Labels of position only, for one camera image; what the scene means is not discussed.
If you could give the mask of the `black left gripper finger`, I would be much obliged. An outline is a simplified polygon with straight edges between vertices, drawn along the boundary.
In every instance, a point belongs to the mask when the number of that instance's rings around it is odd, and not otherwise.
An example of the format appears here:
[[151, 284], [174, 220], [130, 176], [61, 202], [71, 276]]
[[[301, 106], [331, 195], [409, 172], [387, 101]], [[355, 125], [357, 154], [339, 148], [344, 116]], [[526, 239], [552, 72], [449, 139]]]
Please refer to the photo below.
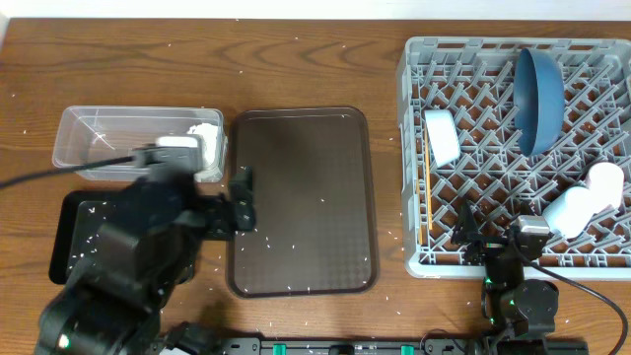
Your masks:
[[251, 201], [240, 199], [233, 202], [236, 230], [251, 232], [256, 225], [255, 210]]
[[242, 167], [229, 181], [229, 193], [233, 201], [253, 201], [253, 171]]

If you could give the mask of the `white tissue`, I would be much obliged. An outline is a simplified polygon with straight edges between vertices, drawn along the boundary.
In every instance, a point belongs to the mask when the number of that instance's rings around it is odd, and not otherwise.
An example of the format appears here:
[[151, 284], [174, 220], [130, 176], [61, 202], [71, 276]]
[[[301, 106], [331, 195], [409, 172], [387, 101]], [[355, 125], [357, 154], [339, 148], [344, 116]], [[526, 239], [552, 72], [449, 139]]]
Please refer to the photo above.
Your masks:
[[201, 123], [188, 128], [188, 134], [198, 135], [203, 144], [204, 170], [209, 171], [214, 168], [218, 161], [219, 148], [217, 147], [219, 138], [219, 127], [211, 123]]

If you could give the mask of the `light blue cup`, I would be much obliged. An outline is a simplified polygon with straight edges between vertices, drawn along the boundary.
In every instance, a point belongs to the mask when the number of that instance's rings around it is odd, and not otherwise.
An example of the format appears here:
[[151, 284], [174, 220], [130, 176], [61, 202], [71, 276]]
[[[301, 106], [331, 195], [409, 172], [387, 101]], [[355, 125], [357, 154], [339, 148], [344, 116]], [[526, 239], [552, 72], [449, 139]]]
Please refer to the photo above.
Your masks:
[[596, 213], [595, 194], [583, 186], [566, 189], [542, 212], [550, 232], [564, 239], [578, 237]]

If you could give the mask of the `light blue rice bowl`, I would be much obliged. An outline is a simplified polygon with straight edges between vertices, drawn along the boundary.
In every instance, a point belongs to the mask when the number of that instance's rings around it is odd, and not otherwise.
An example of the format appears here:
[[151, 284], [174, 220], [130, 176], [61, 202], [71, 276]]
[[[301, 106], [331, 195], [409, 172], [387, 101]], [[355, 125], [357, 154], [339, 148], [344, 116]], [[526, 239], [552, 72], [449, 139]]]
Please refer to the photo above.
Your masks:
[[426, 109], [424, 118], [437, 167], [457, 160], [460, 156], [460, 146], [451, 112], [446, 109]]

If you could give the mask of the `pink cup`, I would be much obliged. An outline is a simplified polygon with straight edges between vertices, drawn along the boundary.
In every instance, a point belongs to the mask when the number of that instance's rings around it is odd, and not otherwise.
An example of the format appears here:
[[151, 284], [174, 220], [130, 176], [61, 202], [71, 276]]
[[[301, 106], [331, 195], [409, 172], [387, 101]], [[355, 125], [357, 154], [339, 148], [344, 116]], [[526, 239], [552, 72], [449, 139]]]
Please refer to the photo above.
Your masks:
[[610, 162], [596, 163], [589, 168], [585, 184], [594, 197], [595, 213], [620, 206], [624, 179], [622, 169]]

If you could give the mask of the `blue plate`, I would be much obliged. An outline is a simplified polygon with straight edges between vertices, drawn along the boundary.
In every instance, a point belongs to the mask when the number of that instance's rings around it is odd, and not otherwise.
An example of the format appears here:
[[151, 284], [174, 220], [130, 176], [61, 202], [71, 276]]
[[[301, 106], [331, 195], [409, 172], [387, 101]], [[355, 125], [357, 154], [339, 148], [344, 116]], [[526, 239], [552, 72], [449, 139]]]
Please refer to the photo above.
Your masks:
[[548, 151], [562, 131], [564, 82], [555, 59], [543, 50], [520, 52], [514, 79], [515, 126], [522, 133], [518, 143], [526, 157]]

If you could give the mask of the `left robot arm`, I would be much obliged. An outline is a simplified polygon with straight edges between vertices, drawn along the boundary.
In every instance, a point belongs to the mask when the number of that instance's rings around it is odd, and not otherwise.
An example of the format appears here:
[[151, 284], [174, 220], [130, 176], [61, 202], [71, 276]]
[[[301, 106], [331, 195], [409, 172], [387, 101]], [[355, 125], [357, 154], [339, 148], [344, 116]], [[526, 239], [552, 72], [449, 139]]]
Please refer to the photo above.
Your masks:
[[212, 332], [183, 322], [161, 334], [161, 310], [192, 276], [205, 241], [230, 241], [254, 228], [253, 171], [229, 192], [203, 196], [193, 174], [159, 167], [123, 189], [82, 257], [39, 318], [37, 354], [218, 354]]

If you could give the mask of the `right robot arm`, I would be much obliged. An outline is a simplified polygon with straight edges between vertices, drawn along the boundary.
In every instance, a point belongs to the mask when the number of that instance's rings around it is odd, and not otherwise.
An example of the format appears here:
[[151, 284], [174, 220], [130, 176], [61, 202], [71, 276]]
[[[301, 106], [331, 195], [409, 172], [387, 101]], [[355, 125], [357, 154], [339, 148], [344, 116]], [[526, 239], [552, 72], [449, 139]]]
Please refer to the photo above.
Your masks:
[[551, 239], [540, 216], [520, 215], [502, 234], [482, 232], [472, 204], [464, 202], [457, 215], [452, 242], [465, 247], [464, 260], [484, 267], [481, 291], [483, 316], [492, 329], [468, 340], [465, 354], [587, 354], [582, 341], [550, 341], [555, 330], [559, 290], [551, 282], [526, 278], [526, 265], [542, 256]]

